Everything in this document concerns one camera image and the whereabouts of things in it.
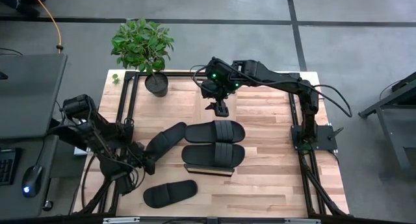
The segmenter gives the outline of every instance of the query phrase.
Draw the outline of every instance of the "black plant pot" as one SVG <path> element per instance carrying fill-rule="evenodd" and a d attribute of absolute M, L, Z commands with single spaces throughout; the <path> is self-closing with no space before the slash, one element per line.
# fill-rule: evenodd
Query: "black plant pot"
<path fill-rule="evenodd" d="M 164 73 L 147 76 L 144 85 L 156 97 L 164 97 L 168 93 L 168 77 Z"/>

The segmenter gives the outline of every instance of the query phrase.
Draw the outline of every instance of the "computer mouse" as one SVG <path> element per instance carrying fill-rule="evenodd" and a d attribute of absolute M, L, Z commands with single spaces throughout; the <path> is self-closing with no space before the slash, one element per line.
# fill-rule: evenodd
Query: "computer mouse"
<path fill-rule="evenodd" d="M 23 196 L 35 197 L 38 195 L 41 186 L 42 171 L 43 167 L 39 165 L 27 168 L 21 182 Z"/>

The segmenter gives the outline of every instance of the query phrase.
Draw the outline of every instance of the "plant stem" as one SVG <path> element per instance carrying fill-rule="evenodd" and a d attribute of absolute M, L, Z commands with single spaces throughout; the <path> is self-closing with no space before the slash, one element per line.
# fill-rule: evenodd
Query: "plant stem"
<path fill-rule="evenodd" d="M 151 70 L 151 76 L 152 76 L 152 77 L 153 77 L 153 79 L 155 80 L 155 84 L 157 84 L 156 75 L 155 75 L 155 72 L 153 71 L 153 69 Z"/>

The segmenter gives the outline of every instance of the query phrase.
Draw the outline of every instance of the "orange cable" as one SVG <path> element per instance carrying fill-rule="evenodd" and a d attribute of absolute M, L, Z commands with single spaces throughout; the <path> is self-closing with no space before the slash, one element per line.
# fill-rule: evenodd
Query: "orange cable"
<path fill-rule="evenodd" d="M 55 22 L 55 19 L 53 18 L 53 16 L 51 15 L 51 13 L 47 10 L 46 6 L 42 3 L 42 1 L 41 1 L 41 0 L 38 0 L 38 2 L 39 2 L 39 4 L 41 4 L 41 5 L 43 6 L 43 8 L 46 10 L 47 14 L 49 15 L 49 17 L 51 18 L 51 20 L 52 20 L 53 24 L 55 25 L 55 28 L 57 28 L 58 38 L 59 38 L 59 43 L 58 43 L 58 45 L 59 45 L 60 47 L 62 47 L 62 40 L 61 40 L 61 37 L 60 37 L 60 31 L 59 31 L 59 27 L 58 27 L 58 25 L 57 25 L 57 22 Z"/>

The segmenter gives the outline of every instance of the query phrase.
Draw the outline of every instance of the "potted plant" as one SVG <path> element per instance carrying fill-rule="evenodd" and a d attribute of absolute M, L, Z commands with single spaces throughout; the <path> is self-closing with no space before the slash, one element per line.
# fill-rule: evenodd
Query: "potted plant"
<path fill-rule="evenodd" d="M 174 39 L 168 36 L 169 28 L 160 27 L 160 23 L 127 21 L 120 26 L 111 42 L 111 55 L 118 55 L 117 64 L 123 68 L 135 68 L 140 72 L 146 71 L 148 76 L 144 81 L 146 88 L 157 97 L 168 93 L 168 77 L 160 71 L 165 68 L 164 56 L 170 60 L 166 51 L 174 47 Z"/>

